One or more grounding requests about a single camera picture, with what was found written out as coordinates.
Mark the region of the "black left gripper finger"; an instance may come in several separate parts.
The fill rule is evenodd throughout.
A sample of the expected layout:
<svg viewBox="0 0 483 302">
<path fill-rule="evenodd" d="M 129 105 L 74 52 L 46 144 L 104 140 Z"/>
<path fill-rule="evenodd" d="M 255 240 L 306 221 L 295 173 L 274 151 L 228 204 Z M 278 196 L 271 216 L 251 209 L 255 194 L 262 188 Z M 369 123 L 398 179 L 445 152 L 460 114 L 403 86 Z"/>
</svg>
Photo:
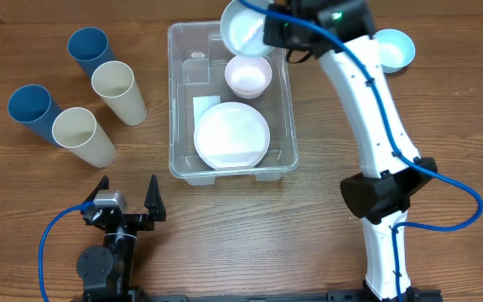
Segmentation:
<svg viewBox="0 0 483 302">
<path fill-rule="evenodd" d="M 96 195 L 101 190 L 108 190 L 109 189 L 109 178 L 104 175 L 96 188 L 85 198 L 85 202 L 93 201 L 96 198 Z"/>
<path fill-rule="evenodd" d="M 152 221 L 166 220 L 166 210 L 159 192 L 158 178 L 155 174 L 152 175 L 149 182 L 144 206 L 148 209 L 148 215 Z"/>
</svg>

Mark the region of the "pink bowl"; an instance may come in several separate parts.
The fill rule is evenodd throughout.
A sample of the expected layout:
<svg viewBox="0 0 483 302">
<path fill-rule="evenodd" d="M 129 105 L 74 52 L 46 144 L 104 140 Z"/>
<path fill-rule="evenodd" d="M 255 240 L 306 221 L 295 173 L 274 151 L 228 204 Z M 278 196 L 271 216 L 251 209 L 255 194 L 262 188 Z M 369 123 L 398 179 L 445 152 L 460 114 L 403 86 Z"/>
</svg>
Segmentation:
<svg viewBox="0 0 483 302">
<path fill-rule="evenodd" d="M 227 63 L 224 75 L 227 85 L 237 96 L 253 99 L 268 88 L 273 71 L 264 57 L 238 55 Z"/>
</svg>

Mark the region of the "light blue bowl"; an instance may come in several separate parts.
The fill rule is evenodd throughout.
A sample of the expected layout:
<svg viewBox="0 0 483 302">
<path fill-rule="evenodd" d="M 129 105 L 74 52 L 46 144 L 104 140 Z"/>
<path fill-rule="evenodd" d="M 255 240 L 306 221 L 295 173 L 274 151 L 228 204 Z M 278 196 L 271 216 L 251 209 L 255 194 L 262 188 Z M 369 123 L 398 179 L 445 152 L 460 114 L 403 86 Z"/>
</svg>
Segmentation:
<svg viewBox="0 0 483 302">
<path fill-rule="evenodd" d="M 397 29 L 382 29 L 375 33 L 379 45 L 379 56 L 384 73 L 396 73 L 409 66 L 415 58 L 413 40 Z"/>
</svg>

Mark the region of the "pink plate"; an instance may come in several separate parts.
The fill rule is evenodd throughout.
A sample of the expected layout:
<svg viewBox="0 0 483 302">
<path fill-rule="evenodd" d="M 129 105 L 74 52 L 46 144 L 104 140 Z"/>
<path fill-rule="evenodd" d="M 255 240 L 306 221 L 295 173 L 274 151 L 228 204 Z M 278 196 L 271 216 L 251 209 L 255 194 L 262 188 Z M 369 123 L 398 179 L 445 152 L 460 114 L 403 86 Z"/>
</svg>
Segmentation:
<svg viewBox="0 0 483 302">
<path fill-rule="evenodd" d="M 194 130 L 195 150 L 212 169 L 253 167 L 263 159 L 270 142 L 267 120 L 241 102 L 213 106 Z"/>
</svg>

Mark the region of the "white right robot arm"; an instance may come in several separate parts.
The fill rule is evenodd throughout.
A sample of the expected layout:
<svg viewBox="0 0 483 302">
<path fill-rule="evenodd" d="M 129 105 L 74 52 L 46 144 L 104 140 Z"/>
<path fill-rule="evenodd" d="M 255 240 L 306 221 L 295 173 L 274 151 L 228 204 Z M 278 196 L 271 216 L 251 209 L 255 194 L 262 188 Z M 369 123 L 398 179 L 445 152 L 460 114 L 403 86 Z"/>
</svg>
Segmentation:
<svg viewBox="0 0 483 302">
<path fill-rule="evenodd" d="M 367 271 L 366 301 L 440 301 L 439 291 L 415 289 L 405 263 L 410 198 L 436 172 L 413 145 L 398 116 L 364 1 L 287 1 L 264 10 L 265 44 L 306 51 L 333 84 L 356 140 L 360 173 L 340 183 L 361 220 Z"/>
</svg>

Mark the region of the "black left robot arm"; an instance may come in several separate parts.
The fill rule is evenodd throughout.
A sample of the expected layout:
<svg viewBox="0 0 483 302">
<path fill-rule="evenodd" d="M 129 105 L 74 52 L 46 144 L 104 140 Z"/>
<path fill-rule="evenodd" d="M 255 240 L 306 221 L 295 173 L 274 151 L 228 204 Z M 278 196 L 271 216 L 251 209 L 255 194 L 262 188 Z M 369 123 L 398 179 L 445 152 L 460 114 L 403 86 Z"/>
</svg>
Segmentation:
<svg viewBox="0 0 483 302">
<path fill-rule="evenodd" d="M 120 190 L 109 189 L 103 176 L 85 199 L 80 212 L 87 226 L 104 231 L 103 243 L 86 248 L 77 259 L 76 270 L 83 281 L 83 301 L 148 301 L 148 295 L 131 285 L 133 259 L 138 233 L 152 231 L 154 224 L 166 220 L 158 179 L 153 175 L 144 201 L 147 212 L 127 213 L 127 202 Z"/>
</svg>

